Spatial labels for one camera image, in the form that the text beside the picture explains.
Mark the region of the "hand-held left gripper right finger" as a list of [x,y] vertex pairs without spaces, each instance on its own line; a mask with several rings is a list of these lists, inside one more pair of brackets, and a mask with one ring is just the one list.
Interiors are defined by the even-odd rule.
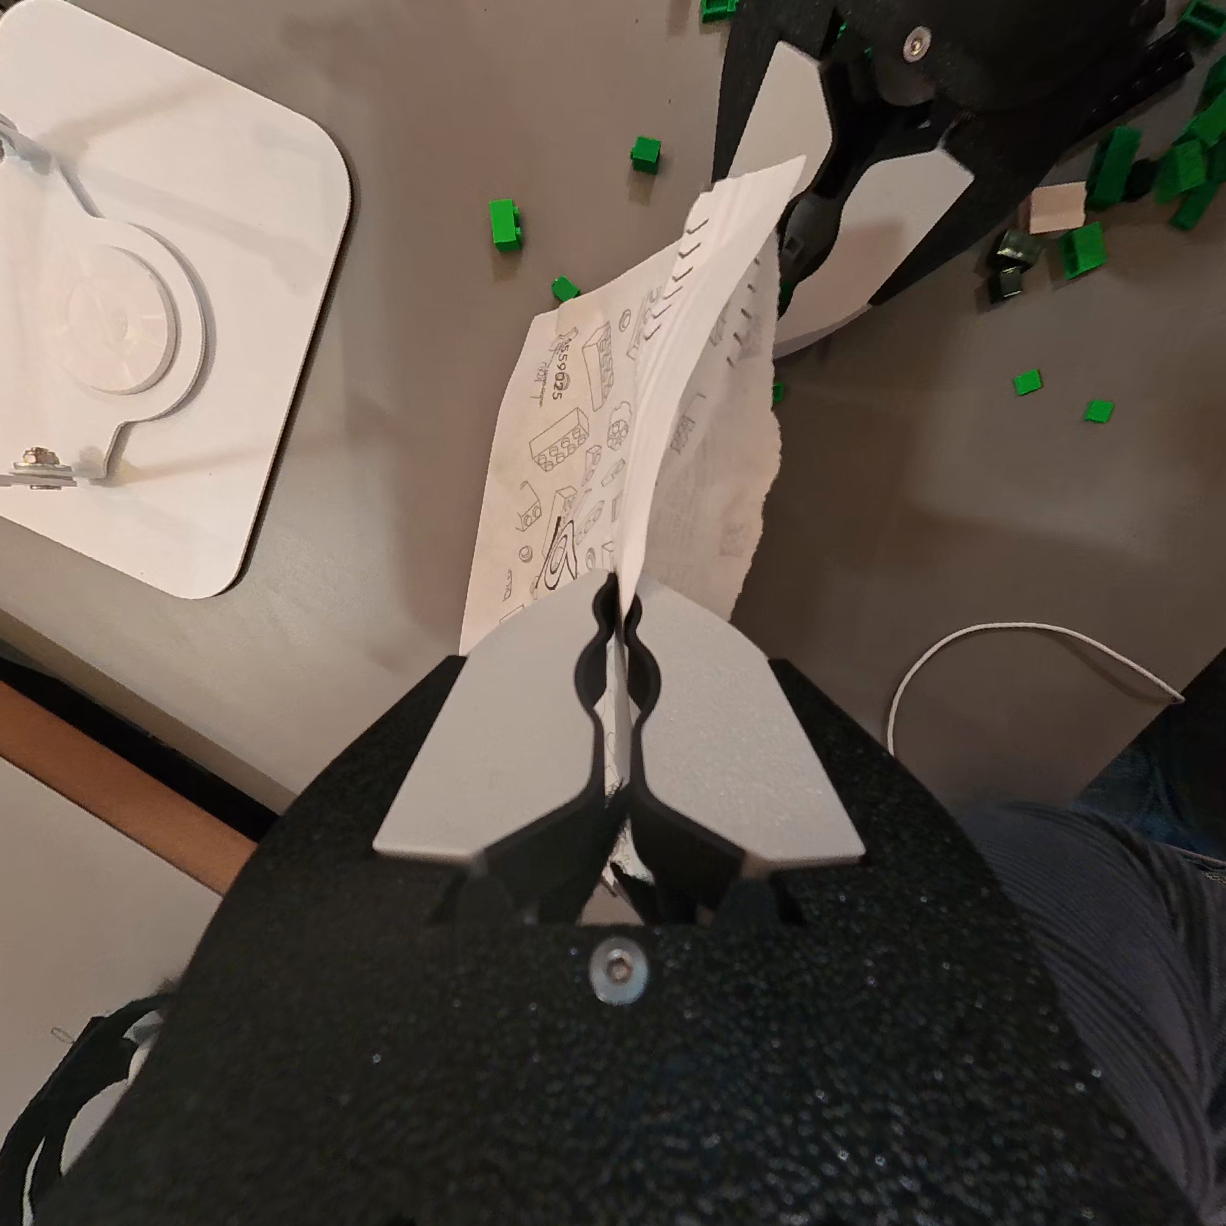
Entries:
[[626,681],[632,840],[670,898],[714,914],[743,880],[866,858],[768,657],[734,625],[642,581]]

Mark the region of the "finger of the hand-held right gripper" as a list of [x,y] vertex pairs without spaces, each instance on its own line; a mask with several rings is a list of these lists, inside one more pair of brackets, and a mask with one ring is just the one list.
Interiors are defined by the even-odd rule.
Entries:
[[811,186],[851,149],[862,105],[840,65],[825,65],[789,41],[779,41],[766,67],[731,177],[790,160],[802,163],[798,186]]
[[864,316],[973,182],[937,149],[870,165],[845,202],[804,191],[781,244],[781,284],[793,291],[775,355],[789,356]]

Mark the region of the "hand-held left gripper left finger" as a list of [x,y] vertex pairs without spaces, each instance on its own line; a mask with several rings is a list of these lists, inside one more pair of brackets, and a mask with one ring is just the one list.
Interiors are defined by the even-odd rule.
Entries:
[[374,851],[447,865],[464,890],[575,923],[618,839],[606,801],[607,646],[618,577],[590,572],[491,630],[465,657]]

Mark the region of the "white printed paper bag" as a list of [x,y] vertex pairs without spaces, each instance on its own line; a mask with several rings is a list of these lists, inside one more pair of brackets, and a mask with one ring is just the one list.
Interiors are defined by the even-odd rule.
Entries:
[[[498,408],[464,657],[590,572],[616,574],[618,617],[645,575],[731,617],[781,467],[775,227],[798,174],[790,160],[716,183],[674,247],[535,320]],[[607,804],[630,771],[611,643]]]

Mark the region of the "grey desk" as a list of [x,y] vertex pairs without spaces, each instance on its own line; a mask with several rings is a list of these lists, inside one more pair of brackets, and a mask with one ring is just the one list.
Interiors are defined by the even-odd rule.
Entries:
[[[12,646],[286,804],[460,643],[498,403],[560,274],[670,244],[712,171],[695,3],[85,3],[322,123],[355,211],[238,587],[179,601],[3,526]],[[630,163],[663,141],[658,175]],[[492,244],[513,198],[524,249]],[[1106,215],[993,310],[976,252],[789,358],[734,622],[879,731],[967,623],[1063,623],[1177,688],[1224,646],[1224,207]],[[1013,377],[1038,368],[1042,387]],[[1082,420],[1113,400],[1110,423]]]

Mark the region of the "white desk with wooden edge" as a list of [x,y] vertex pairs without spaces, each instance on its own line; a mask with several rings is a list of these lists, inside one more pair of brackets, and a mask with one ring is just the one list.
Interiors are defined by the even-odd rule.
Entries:
[[3,1167],[65,1170],[129,1088],[275,813],[3,660]]

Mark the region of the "white brick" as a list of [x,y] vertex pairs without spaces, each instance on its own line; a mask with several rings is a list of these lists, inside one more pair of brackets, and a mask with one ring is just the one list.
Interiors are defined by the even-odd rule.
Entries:
[[1030,236],[1065,233],[1087,224],[1087,182],[1038,186],[1026,201]]

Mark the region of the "heap of green toy bricks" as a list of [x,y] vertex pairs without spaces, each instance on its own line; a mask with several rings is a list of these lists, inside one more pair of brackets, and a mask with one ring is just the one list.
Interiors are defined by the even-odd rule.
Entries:
[[[1224,46],[1224,3],[1184,3],[1171,29],[1189,37],[1192,52]],[[1095,117],[1102,103],[1095,105],[1088,120]],[[1095,155],[1084,175],[1087,224],[1059,233],[1065,277],[1071,279],[1106,263],[1097,215],[1111,207],[1151,194],[1160,205],[1178,202],[1172,215],[1174,227],[1189,232],[1202,221],[1224,183],[1224,57],[1208,67],[1192,117],[1162,156],[1140,156],[1143,132],[1125,120],[1100,132],[1088,132],[1087,121],[1074,138],[1077,146],[1095,138]],[[1042,242],[1050,233],[1030,236],[1024,209],[1020,224],[1006,227],[985,258],[988,304],[1018,298],[1026,274],[1042,256]]]

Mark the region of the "long black plate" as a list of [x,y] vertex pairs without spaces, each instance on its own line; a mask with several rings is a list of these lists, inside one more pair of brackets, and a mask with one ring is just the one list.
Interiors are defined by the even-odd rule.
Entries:
[[1120,120],[1151,105],[1160,93],[1182,83],[1194,67],[1196,57],[1189,37],[1178,29],[1167,32],[1148,43],[1120,82],[1111,83],[1095,117],[1087,121],[1088,132],[1111,127]]

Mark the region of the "person's torso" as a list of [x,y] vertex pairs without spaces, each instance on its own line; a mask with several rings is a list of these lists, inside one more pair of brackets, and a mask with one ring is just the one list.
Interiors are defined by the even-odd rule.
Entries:
[[1106,1087],[1204,1225],[1224,1225],[1224,885],[1082,809],[959,826],[1024,917]]

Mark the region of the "white metal stand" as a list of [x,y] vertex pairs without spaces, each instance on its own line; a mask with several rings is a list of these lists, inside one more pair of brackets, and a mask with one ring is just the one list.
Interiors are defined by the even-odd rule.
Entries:
[[315,121],[72,3],[3,16],[3,521],[242,570],[351,220]]

